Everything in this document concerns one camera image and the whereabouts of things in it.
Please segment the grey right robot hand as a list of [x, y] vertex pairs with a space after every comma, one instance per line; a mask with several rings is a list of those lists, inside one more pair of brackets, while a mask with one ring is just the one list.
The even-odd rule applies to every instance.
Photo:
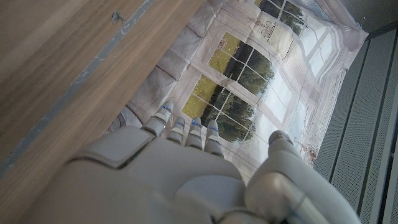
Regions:
[[171, 101], [140, 128], [86, 146], [58, 170], [21, 223], [359, 223], [344, 197], [301, 159], [283, 131], [245, 182], [224, 158], [218, 124], [162, 132]]

